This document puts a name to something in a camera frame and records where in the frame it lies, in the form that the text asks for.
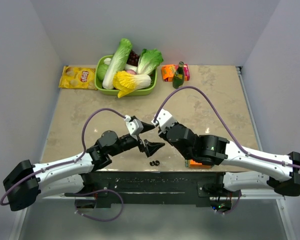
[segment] green plastic tray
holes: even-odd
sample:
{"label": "green plastic tray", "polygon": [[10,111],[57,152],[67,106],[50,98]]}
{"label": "green plastic tray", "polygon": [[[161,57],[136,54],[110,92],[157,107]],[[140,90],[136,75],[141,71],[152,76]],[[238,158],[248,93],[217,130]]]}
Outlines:
{"label": "green plastic tray", "polygon": [[[100,64],[104,63],[104,60],[106,58],[111,58],[112,59],[112,57],[113,57],[113,55],[108,55],[108,56],[102,57],[99,60],[98,64],[96,65],[96,70],[98,70],[98,67],[99,67]],[[151,84],[150,84],[150,86],[148,86],[147,88],[144,88],[144,89],[135,90],[135,91],[129,93],[128,95],[126,95],[126,96],[145,96],[145,95],[150,94],[156,86],[157,73],[158,73],[158,71],[156,69],[154,71],[154,74],[151,74]],[[102,88],[102,81],[100,81],[98,79],[97,74],[95,74],[94,85],[98,89],[98,91],[100,91],[104,95],[110,95],[110,96],[117,96],[118,95],[119,90]]]}

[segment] lay's chip bag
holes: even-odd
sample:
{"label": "lay's chip bag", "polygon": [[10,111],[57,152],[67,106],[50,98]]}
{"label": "lay's chip bag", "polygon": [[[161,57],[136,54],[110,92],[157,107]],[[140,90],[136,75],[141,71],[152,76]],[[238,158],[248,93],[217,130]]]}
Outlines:
{"label": "lay's chip bag", "polygon": [[95,68],[64,66],[59,88],[97,90],[95,87],[95,74]]}

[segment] glass bottle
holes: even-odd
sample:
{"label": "glass bottle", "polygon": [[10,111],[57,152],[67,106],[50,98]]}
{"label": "glass bottle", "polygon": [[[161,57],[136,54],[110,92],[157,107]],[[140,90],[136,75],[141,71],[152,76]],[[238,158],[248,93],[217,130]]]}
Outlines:
{"label": "glass bottle", "polygon": [[181,61],[179,62],[179,67],[175,71],[174,76],[172,78],[172,86],[175,89],[178,89],[182,87],[184,82],[185,82],[184,62]]}

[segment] gray wall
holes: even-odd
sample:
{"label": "gray wall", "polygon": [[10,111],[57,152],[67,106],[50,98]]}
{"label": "gray wall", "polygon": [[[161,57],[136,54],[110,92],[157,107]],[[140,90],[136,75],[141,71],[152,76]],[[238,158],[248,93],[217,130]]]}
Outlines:
{"label": "gray wall", "polygon": [[[263,149],[300,152],[300,0],[281,0],[243,67]],[[300,197],[287,198],[300,240]]]}
{"label": "gray wall", "polygon": [[[37,162],[58,96],[61,61],[29,0],[0,0],[0,198],[22,160]],[[0,206],[0,240],[15,213]]]}
{"label": "gray wall", "polygon": [[95,64],[122,37],[166,64],[242,66],[279,0],[31,0],[61,60]]}

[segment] beige table surface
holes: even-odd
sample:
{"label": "beige table surface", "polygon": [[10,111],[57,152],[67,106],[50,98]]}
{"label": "beige table surface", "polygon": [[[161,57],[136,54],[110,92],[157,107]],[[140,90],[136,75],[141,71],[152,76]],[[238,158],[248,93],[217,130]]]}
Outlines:
{"label": "beige table surface", "polygon": [[[157,84],[147,96],[106,96],[95,90],[61,89],[54,117],[48,134],[42,163],[68,158],[82,152],[82,127],[91,113],[100,108],[113,108],[123,115],[135,115],[143,122],[151,123],[160,104],[174,88],[171,82],[164,82],[158,67]],[[191,85],[200,88],[210,98],[238,141],[245,147],[258,149],[242,86],[234,66],[190,65]],[[231,140],[206,100],[196,91],[185,89],[175,94],[164,109],[196,134],[213,134]],[[128,133],[125,122],[112,112],[103,111],[89,123],[85,142],[91,147],[106,130],[113,130],[118,136]],[[140,135],[150,142],[164,142],[154,129]],[[214,166],[212,169],[185,167],[179,152],[166,144],[152,157],[146,158],[138,148],[131,149],[111,158],[113,163],[106,171],[205,171],[240,172],[245,169],[235,166]],[[159,166],[149,162],[159,160]]]}

